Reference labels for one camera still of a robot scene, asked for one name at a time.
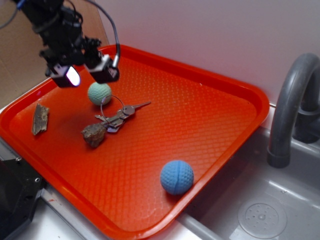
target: orange tray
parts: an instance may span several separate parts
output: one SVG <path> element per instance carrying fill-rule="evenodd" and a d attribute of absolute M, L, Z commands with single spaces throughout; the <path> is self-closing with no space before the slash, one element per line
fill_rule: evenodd
<path fill-rule="evenodd" d="M 114 46 L 102 49 L 114 55 Z M 122 46 L 120 80 L 112 94 L 125 105 L 151 101 L 98 148 L 81 131 L 100 121 L 88 99 L 94 79 L 78 68 L 77 88 L 48 79 L 0 115 L 0 136 L 107 236 L 148 238 L 170 224 L 210 181 L 269 112 L 258 88 L 219 74 Z M 47 131 L 32 134 L 37 103 L 48 108 Z M 113 116 L 115 98 L 104 107 Z M 172 196 L 160 183 L 163 166 L 184 160 L 194 185 Z"/>

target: sink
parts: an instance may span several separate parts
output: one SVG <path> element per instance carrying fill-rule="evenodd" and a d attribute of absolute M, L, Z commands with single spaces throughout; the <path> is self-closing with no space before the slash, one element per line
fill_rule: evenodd
<path fill-rule="evenodd" d="M 184 211 L 218 239 L 320 239 L 320 151 L 293 140 L 274 168 L 269 135 L 260 127 Z"/>

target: gray faucet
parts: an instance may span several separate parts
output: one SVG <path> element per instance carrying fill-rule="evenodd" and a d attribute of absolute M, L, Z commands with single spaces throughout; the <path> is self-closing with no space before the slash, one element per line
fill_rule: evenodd
<path fill-rule="evenodd" d="M 320 138 L 319 92 L 320 59 L 302 54 L 291 66 L 276 103 L 267 156 L 271 166 L 289 165 L 292 137 L 304 143 Z"/>

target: drain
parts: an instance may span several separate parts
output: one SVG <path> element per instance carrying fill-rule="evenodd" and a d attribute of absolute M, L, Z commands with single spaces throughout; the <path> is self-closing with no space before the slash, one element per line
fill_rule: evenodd
<path fill-rule="evenodd" d="M 253 198 L 240 207 L 238 221 L 249 235 L 258 239 L 271 239 L 286 228 L 287 215 L 277 202 L 267 198 Z"/>

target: light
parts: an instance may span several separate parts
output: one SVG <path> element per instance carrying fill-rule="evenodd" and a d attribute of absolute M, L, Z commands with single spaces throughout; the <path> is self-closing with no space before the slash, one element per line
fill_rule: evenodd
<path fill-rule="evenodd" d="M 75 70 L 73 66 L 69 67 L 69 69 L 66 71 L 66 78 L 69 80 L 69 82 L 74 86 L 77 87 L 80 84 L 80 76 L 79 73 Z"/>

